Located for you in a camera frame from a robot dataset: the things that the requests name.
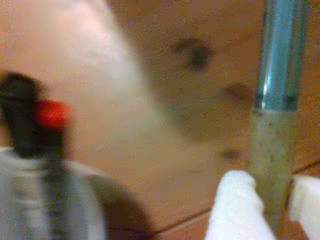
red cap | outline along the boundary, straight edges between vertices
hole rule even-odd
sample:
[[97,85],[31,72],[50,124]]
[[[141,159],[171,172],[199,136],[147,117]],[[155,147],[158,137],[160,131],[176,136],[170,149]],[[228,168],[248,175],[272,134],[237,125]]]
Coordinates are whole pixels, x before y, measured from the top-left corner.
[[35,107],[35,122],[42,128],[63,130],[69,118],[67,105],[57,101],[40,101]]

blurry object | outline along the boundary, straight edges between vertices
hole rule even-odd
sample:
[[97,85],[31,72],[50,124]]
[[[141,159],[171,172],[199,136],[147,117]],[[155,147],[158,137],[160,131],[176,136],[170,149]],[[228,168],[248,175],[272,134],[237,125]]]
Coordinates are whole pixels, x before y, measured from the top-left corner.
[[308,6],[307,0],[268,0],[265,5],[248,171],[277,238],[283,234],[292,182]]
[[37,96],[35,81],[20,73],[8,73],[0,85],[1,108],[20,157],[20,165],[14,168],[16,201],[34,239],[66,240],[63,131],[67,111],[57,102],[36,106]]

wood grain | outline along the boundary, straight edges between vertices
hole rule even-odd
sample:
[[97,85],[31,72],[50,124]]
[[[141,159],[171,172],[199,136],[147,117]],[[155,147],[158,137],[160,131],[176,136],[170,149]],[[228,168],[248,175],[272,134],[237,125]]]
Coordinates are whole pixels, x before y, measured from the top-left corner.
[[[30,0],[26,10],[4,1],[0,68],[39,79],[44,98],[72,106],[72,159],[124,186],[158,232],[208,210],[221,176],[245,166],[252,98],[226,89],[254,92],[264,1],[143,2]],[[319,22],[312,1],[296,170],[320,155]],[[204,71],[172,50],[189,38],[212,50]],[[140,230],[134,222],[118,226]]]
[[[308,175],[320,178],[320,163],[310,167],[304,171],[300,171],[301,175]],[[167,231],[161,232],[154,236],[152,240],[203,240],[205,238],[208,221],[210,217],[210,211],[194,217],[176,227],[173,227]],[[304,233],[299,223],[290,222],[288,218],[285,220],[286,236],[287,240],[307,240],[307,236]]]

wooden table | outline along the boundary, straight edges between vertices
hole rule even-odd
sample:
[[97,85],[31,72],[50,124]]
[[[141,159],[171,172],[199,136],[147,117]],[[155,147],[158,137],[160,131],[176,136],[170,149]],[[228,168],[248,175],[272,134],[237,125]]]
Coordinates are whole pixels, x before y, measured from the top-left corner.
[[[220,178],[247,159],[264,1],[58,2],[4,1],[0,68],[72,106],[70,157],[113,179],[111,239],[203,239]],[[319,22],[312,0],[294,165],[317,176]]]

blue tube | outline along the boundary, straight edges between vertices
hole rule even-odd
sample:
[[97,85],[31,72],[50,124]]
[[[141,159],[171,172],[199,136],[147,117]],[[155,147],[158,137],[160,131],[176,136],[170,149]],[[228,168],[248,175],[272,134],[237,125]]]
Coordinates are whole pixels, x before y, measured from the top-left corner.
[[307,0],[268,0],[255,107],[296,111],[308,11]]

